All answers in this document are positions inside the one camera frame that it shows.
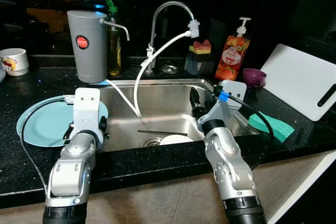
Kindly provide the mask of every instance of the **utensil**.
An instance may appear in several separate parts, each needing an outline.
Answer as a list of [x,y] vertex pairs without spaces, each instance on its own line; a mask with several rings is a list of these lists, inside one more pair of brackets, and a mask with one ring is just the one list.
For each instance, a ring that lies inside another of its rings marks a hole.
[[145,130],[138,130],[138,132],[142,133],[152,133],[152,134],[166,134],[166,135],[182,135],[182,136],[188,136],[187,133],[178,133],[178,132],[169,132],[169,131],[145,131]]
[[254,68],[244,68],[243,78],[244,82],[249,88],[260,88],[266,85],[265,78],[266,74],[258,69]]

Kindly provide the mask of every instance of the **sink basin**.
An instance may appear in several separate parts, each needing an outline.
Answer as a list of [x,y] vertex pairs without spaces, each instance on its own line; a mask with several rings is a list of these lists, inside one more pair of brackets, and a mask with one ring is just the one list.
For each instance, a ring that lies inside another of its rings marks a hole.
[[[133,102],[134,81],[114,83]],[[196,119],[192,117],[191,88],[198,91],[201,103],[211,98],[213,87],[202,79],[141,81],[138,90],[141,120],[113,87],[101,88],[100,99],[109,110],[106,132],[110,135],[101,150],[108,152],[157,146],[162,138],[172,134],[183,134],[193,141],[203,140],[204,135],[198,131]],[[257,134],[247,127],[247,120],[239,112],[227,127],[234,136]]]

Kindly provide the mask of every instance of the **white cable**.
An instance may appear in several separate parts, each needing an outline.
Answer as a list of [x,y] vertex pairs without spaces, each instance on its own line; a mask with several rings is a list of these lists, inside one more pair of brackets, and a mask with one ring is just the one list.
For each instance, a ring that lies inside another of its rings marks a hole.
[[177,41],[178,39],[181,39],[183,37],[190,37],[190,36],[191,36],[190,30],[188,30],[188,31],[186,31],[186,32],[184,32],[182,34],[177,35],[176,37],[174,37],[171,40],[169,40],[166,44],[164,44],[150,58],[144,60],[141,63],[142,68],[140,69],[140,72],[138,73],[137,79],[136,79],[135,84],[134,84],[134,91],[133,91],[135,110],[138,111],[140,117],[141,117],[141,112],[140,112],[139,104],[138,104],[138,86],[139,86],[139,82],[140,82],[141,76],[143,75],[145,69],[152,62],[153,59],[155,59],[164,49],[166,49],[172,43],[174,43],[175,41]]
[[127,105],[133,110],[133,112],[136,114],[136,116],[138,118],[141,117],[140,111],[137,111],[135,109],[135,107],[133,106],[133,104],[130,102],[130,100],[127,99],[127,97],[124,95],[124,93],[118,88],[118,86],[113,83],[110,80],[105,80],[109,85],[111,85],[112,87],[114,87],[114,89],[119,93],[119,95],[121,96],[122,99],[124,99],[124,101],[127,103]]

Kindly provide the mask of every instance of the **mug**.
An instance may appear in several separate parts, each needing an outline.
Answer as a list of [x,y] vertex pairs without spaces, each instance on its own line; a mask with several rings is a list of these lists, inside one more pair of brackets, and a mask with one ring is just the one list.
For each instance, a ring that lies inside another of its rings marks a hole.
[[2,67],[10,76],[22,76],[29,71],[29,62],[25,49],[8,48],[0,50]]
[[244,68],[243,78],[249,88],[260,88],[266,85],[266,74],[258,69]]

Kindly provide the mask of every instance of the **kitchen faucet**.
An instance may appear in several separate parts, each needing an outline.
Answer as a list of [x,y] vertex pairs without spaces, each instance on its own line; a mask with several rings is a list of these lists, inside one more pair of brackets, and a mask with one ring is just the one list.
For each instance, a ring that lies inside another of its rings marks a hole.
[[[148,48],[147,48],[147,58],[150,58],[153,53],[154,53],[154,37],[155,37],[155,24],[156,24],[156,18],[159,15],[160,11],[162,11],[163,9],[165,9],[168,6],[171,5],[176,5],[179,6],[183,9],[185,9],[190,17],[190,22],[189,22],[189,29],[191,31],[191,38],[196,38],[200,35],[199,31],[198,31],[198,26],[199,26],[199,22],[197,20],[195,20],[193,13],[191,12],[190,8],[188,6],[186,6],[186,4],[179,2],[179,1],[168,1],[163,3],[162,5],[160,5],[153,16],[153,22],[152,22],[152,32],[151,32],[151,41],[149,42]],[[155,59],[152,60],[151,64],[148,65],[148,67],[146,68],[146,72],[147,73],[151,73],[153,72],[153,68],[155,66]]]

